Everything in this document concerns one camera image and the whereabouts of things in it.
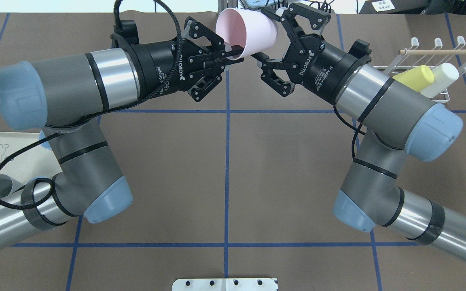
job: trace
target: white tray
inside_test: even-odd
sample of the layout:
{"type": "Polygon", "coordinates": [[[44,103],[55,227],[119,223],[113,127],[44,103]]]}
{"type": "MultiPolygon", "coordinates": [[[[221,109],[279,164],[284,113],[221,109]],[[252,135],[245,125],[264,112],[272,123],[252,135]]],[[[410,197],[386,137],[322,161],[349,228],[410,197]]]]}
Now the white tray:
{"type": "Polygon", "coordinates": [[[172,291],[278,291],[277,278],[178,279],[172,291]]]}
{"type": "MultiPolygon", "coordinates": [[[[0,132],[0,162],[14,152],[39,140],[39,134],[0,132]]],[[[19,155],[6,164],[0,174],[26,184],[37,176],[53,177],[61,167],[53,152],[40,145],[19,155]]]]}

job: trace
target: light blue joint cap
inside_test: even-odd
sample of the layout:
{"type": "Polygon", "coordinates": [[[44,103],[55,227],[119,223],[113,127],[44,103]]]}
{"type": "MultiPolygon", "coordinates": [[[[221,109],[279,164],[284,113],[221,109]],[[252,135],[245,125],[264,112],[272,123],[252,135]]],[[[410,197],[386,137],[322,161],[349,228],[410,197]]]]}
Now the light blue joint cap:
{"type": "Polygon", "coordinates": [[[89,205],[84,212],[84,217],[90,223],[99,223],[122,212],[132,203],[131,188],[125,176],[122,176],[89,205]]]}
{"type": "Polygon", "coordinates": [[[342,190],[337,194],[332,212],[337,219],[361,232],[370,232],[375,227],[370,217],[342,190]]]}
{"type": "Polygon", "coordinates": [[[46,125],[46,94],[39,74],[28,61],[0,68],[0,113],[17,131],[46,125]]]}
{"type": "Polygon", "coordinates": [[[461,129],[461,118],[438,103],[427,110],[415,125],[404,151],[423,162],[431,162],[453,144],[461,129]]]}
{"type": "MultiPolygon", "coordinates": [[[[44,134],[43,131],[40,131],[39,133],[39,140],[42,140],[43,138],[45,138],[46,135],[44,134]]],[[[41,147],[47,149],[47,150],[50,150],[51,151],[51,146],[50,146],[50,143],[49,142],[43,142],[40,144],[41,147]]]]}

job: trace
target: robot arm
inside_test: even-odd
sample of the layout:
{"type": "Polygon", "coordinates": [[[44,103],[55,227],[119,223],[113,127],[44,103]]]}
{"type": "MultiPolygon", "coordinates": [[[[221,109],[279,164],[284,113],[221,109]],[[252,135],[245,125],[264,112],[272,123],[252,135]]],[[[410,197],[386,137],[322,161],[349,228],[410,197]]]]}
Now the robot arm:
{"type": "Polygon", "coordinates": [[[15,130],[42,128],[48,138],[41,141],[49,139],[62,169],[14,193],[0,192],[0,249],[80,215],[90,223],[104,221],[132,203],[94,117],[176,91],[199,102],[220,83],[227,65],[243,61],[227,58],[242,48],[226,48],[193,18],[186,19],[185,37],[153,44],[139,44],[132,20],[118,21],[111,49],[0,68],[3,118],[15,130]],[[192,41],[200,37],[211,44],[192,41]]]}
{"type": "Polygon", "coordinates": [[[280,22],[290,39],[282,61],[253,55],[262,81],[283,97],[301,84],[368,127],[339,191],[335,216],[364,232],[377,224],[393,228],[466,260],[466,217],[395,186],[407,155],[424,162],[440,156],[458,137],[461,118],[370,66],[367,42],[357,40],[348,53],[326,42],[320,32],[328,13],[303,4],[262,12],[280,22]],[[305,34],[296,15],[319,33],[305,34]],[[286,70],[290,81],[274,70],[286,70]]]}

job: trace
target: pink paper cup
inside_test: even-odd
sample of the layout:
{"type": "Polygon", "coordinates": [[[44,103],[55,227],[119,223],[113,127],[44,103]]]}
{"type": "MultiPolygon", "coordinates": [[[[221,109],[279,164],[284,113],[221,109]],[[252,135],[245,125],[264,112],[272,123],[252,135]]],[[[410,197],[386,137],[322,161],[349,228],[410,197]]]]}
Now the pink paper cup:
{"type": "Polygon", "coordinates": [[[244,48],[240,55],[229,57],[235,60],[273,46],[278,27],[259,11],[226,8],[218,16],[215,32],[229,45],[244,48]]]}

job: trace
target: dish rack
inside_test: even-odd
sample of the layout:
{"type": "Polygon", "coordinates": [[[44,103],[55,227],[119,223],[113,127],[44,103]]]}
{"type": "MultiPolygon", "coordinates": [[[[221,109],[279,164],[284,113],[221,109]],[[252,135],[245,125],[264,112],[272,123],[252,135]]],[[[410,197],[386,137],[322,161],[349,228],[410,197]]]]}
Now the dish rack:
{"type": "MultiPolygon", "coordinates": [[[[393,59],[393,61],[387,66],[373,66],[378,70],[382,70],[383,73],[392,76],[393,74],[399,74],[405,72],[409,69],[415,68],[419,65],[426,65],[429,68],[434,68],[442,63],[447,63],[455,55],[466,56],[466,49],[463,49],[466,45],[465,39],[462,36],[456,38],[457,46],[450,50],[442,50],[443,44],[442,40],[439,38],[434,39],[434,48],[430,50],[419,50],[419,41],[418,38],[411,38],[411,47],[404,48],[399,50],[398,55],[393,59]],[[438,61],[438,63],[431,62],[435,56],[443,56],[443,58],[438,61]],[[414,61],[412,65],[403,65],[404,61],[409,57],[417,57],[418,59],[414,61]]],[[[466,74],[466,61],[458,67],[459,75],[462,76],[466,74]]],[[[433,98],[433,101],[438,103],[447,103],[451,100],[447,88],[442,91],[438,97],[433,98]]]]}

